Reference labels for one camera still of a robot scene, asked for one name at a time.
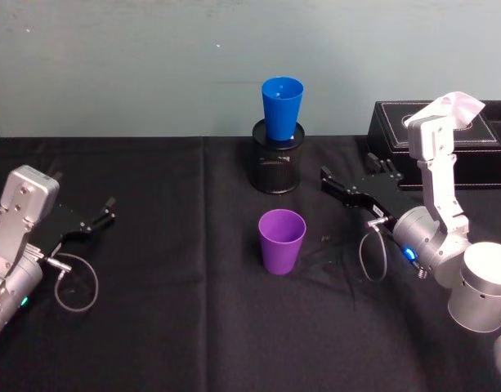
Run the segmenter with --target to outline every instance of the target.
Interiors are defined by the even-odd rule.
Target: table
[[[459,327],[449,293],[418,280],[394,247],[387,278],[363,279],[355,251],[367,215],[322,193],[319,168],[363,174],[364,141],[307,137],[300,187],[271,196],[248,183],[248,138],[0,139],[0,194],[27,163],[63,171],[63,203],[92,212],[113,195],[119,215],[81,254],[101,281],[93,310],[64,312],[45,267],[0,335],[0,392],[501,391],[501,330]],[[501,190],[459,201],[473,241],[501,242]],[[264,270],[257,242],[259,216],[277,207],[308,225],[286,277]],[[316,262],[330,250],[340,257]]]

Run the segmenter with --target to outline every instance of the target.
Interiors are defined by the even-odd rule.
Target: black leather box
[[[404,121],[431,101],[380,101],[368,132],[368,147],[380,159],[391,159],[405,179],[401,186],[422,186],[421,171],[409,156]],[[457,188],[501,188],[501,100],[486,100],[485,108],[464,129],[454,132]]]

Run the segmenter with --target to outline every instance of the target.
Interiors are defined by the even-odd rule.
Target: black mesh pencil holder
[[[253,152],[250,162],[250,182],[266,194],[285,194],[299,185],[299,163],[305,131],[296,125],[293,138],[286,141],[266,137],[265,120],[252,131]]]

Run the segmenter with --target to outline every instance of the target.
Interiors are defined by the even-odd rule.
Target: white tissue
[[[430,116],[453,116],[455,128],[463,129],[481,112],[485,104],[461,91],[455,91],[441,96],[412,117],[405,120],[407,127],[410,122]]]

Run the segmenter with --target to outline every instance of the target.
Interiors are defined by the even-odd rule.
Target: light blue wall
[[[310,134],[376,100],[501,99],[501,1],[0,0],[0,136],[248,135],[260,84]]]

